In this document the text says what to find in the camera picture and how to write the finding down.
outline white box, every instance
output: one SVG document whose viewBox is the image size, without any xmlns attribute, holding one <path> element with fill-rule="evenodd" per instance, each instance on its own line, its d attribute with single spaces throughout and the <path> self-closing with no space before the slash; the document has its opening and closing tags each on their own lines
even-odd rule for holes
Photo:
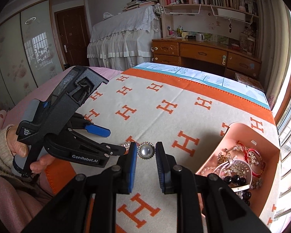
<svg viewBox="0 0 291 233">
<path fill-rule="evenodd" d="M 241 21 L 246 21 L 246 15 L 244 13 L 233 11 L 233 10 L 226 10 L 226 9 L 219 9 L 218 8 L 218 16 L 223 16 L 227 18 L 234 18 Z"/>
</svg>

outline door frame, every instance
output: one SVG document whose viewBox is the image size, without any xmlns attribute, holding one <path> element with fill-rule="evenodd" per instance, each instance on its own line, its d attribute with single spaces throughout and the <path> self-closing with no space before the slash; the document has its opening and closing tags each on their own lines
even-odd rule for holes
<svg viewBox="0 0 291 233">
<path fill-rule="evenodd" d="M 88 32 L 88 21 L 87 21 L 87 15 L 86 15 L 86 10 L 85 10 L 85 6 L 84 5 L 81 5 L 81 6 L 75 6 L 75 7 L 71 7 L 71 8 L 68 8 L 68 9 L 65 9 L 65 10 L 60 10 L 60 11 L 56 11 L 54 12 L 54 17 L 55 17 L 55 25 L 56 25 L 56 31 L 57 31 L 57 35 L 58 35 L 58 41 L 59 41 L 59 45 L 61 46 L 61 53 L 64 57 L 64 62 L 65 64 L 67 64 L 67 58 L 66 58 L 66 52 L 64 50 L 64 46 L 63 46 L 63 43 L 61 41 L 61 34 L 59 32 L 59 26 L 58 26 L 58 18 L 57 18 L 57 14 L 60 13 L 60 12 L 64 12 L 64 11 L 68 11 L 68 10 L 73 10 L 73 9 L 76 9 L 76 8 L 83 8 L 83 11 L 84 11 L 84 17 L 85 17 L 85 23 L 86 23 L 86 32 L 87 32 L 87 35 L 88 35 L 88 39 L 90 40 L 91 39 L 91 36 Z"/>
</svg>

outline brown door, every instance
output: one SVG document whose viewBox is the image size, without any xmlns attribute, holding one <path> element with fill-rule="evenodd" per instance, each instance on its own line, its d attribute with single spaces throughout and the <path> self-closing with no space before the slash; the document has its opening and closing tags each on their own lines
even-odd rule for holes
<svg viewBox="0 0 291 233">
<path fill-rule="evenodd" d="M 55 12 L 62 51 L 71 66 L 89 66 L 87 46 L 89 37 L 84 6 Z"/>
</svg>

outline human hand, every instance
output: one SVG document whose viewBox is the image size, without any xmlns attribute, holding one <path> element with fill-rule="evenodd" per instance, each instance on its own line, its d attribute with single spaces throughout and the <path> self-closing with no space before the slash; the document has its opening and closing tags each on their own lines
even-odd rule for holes
<svg viewBox="0 0 291 233">
<path fill-rule="evenodd" d="M 27 145 L 17 141 L 16 130 L 17 126 L 13 126 L 9 129 L 6 135 L 8 147 L 13 155 L 18 154 L 21 157 L 26 157 L 28 155 L 29 149 Z M 54 159 L 55 158 L 50 154 L 43 155 L 38 161 L 31 163 L 30 169 L 33 173 L 41 173 L 54 161 Z"/>
</svg>

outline sweater cuff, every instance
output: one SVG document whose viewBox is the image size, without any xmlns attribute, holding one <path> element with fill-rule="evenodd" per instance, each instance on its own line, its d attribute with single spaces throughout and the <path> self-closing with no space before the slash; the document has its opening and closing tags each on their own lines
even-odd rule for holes
<svg viewBox="0 0 291 233">
<path fill-rule="evenodd" d="M 0 131 L 0 159 L 9 168 L 11 168 L 13 164 L 13 154 L 8 147 L 6 135 L 8 133 L 9 128 L 12 126 L 14 125 L 10 124 Z"/>
</svg>

